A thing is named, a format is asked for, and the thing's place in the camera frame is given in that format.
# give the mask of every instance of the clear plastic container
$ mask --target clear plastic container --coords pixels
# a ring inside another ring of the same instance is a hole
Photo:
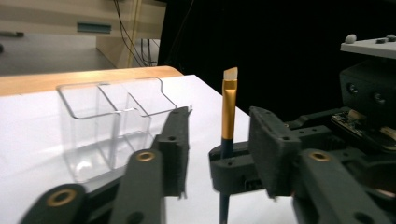
[[[64,159],[76,182],[87,182],[126,165],[150,148],[168,113],[177,106],[156,77],[57,87]]]

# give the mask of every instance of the wooden table edge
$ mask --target wooden table edge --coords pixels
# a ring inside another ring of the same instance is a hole
[[[171,66],[121,68],[97,71],[33,74],[0,77],[0,96],[27,94],[41,91],[55,91],[63,84],[99,81],[121,81],[140,77],[183,76]]]

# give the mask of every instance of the brass screw insert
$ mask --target brass screw insert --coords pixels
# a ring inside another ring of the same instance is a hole
[[[137,155],[139,161],[151,161],[155,158],[155,154],[152,152],[142,152]]]
[[[70,203],[76,198],[76,191],[73,189],[61,189],[51,194],[47,199],[47,205],[51,207],[58,207]]]
[[[322,153],[322,152],[311,152],[309,154],[309,157],[314,159],[315,161],[329,161],[330,160],[330,156]]]

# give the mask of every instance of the dark background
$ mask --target dark background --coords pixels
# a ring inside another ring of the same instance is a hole
[[[236,104],[282,120],[343,106],[339,74],[367,58],[340,51],[396,33],[390,1],[168,0],[158,65],[196,75],[221,93],[223,72],[238,67]]]

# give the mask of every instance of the white tabletop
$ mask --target white tabletop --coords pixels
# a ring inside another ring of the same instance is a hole
[[[176,105],[193,109],[188,198],[166,198],[167,223],[218,224],[219,193],[212,187],[208,152],[220,144],[221,95],[195,75],[162,81],[163,91]],[[58,97],[55,91],[0,97],[0,223],[19,223],[41,194],[73,183],[62,157]],[[248,140],[248,125],[249,116],[237,109],[235,142]],[[290,197],[274,202],[263,189],[231,196],[229,224],[240,223],[297,221]]]

